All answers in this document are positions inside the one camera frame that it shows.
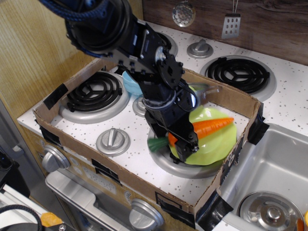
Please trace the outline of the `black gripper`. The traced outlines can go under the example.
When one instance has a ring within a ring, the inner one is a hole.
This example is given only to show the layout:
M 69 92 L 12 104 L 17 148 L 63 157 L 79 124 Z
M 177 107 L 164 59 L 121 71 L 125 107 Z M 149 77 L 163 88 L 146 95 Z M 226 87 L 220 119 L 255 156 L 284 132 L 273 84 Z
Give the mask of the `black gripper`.
M 199 150 L 197 135 L 189 121 L 190 112 L 196 109 L 191 96 L 172 96 L 165 102 L 144 97 L 144 106 L 145 118 L 156 137 L 165 137 L 169 132 L 178 139 L 175 148 L 180 161 L 185 162 Z

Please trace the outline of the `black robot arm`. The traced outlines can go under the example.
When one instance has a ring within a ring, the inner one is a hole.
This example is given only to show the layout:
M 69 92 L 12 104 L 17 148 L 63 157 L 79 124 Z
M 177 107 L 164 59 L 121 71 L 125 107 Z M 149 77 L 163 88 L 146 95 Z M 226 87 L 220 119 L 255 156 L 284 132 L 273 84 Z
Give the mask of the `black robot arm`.
M 133 13 L 126 0 L 44 0 L 65 20 L 71 43 L 83 53 L 125 68 L 138 83 L 146 120 L 155 135 L 172 134 L 180 161 L 199 149 L 189 114 L 196 94 L 183 79 L 183 65 L 162 38 Z

